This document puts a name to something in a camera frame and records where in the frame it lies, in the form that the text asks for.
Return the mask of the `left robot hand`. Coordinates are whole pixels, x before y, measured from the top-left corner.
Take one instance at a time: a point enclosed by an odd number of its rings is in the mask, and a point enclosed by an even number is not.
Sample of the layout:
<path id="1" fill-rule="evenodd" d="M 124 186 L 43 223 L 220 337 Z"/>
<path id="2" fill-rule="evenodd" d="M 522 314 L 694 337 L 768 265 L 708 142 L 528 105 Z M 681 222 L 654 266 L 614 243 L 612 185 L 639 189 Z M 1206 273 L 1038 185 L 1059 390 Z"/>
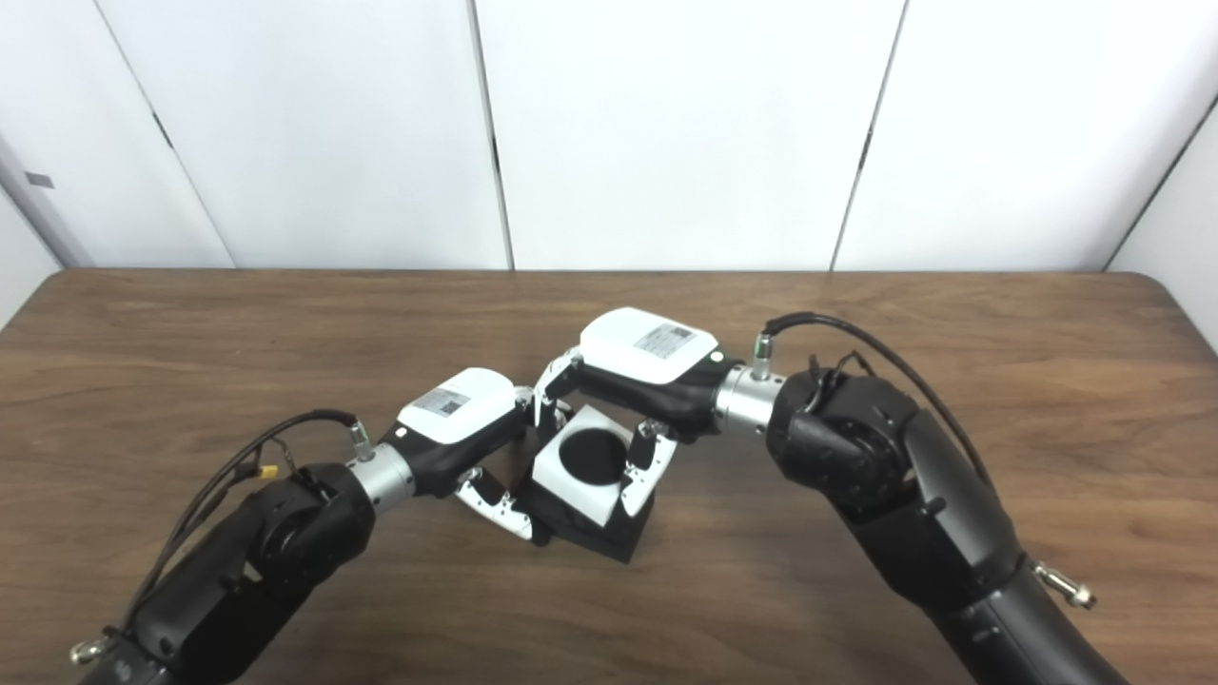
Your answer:
<path id="1" fill-rule="evenodd" d="M 358 468 L 378 513 L 406 499 L 456 496 L 515 538 L 547 546 L 551 530 L 482 466 L 531 428 L 532 402 L 530 386 L 470 367 L 406 403 Z"/>

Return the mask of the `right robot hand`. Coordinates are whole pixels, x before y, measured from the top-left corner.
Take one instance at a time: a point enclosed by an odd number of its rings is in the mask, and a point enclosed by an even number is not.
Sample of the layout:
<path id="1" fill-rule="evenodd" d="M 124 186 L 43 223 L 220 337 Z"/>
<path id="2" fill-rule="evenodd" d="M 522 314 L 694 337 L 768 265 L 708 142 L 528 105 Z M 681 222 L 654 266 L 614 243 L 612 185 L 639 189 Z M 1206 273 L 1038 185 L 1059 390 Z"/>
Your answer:
<path id="1" fill-rule="evenodd" d="M 554 438 L 560 400 L 571 392 L 641 414 L 620 481 L 622 511 L 635 518 L 680 442 L 721 433 L 717 391 L 737 362 L 709 332 L 635 307 L 613 310 L 544 364 L 532 386 L 532 424 L 540 438 Z"/>

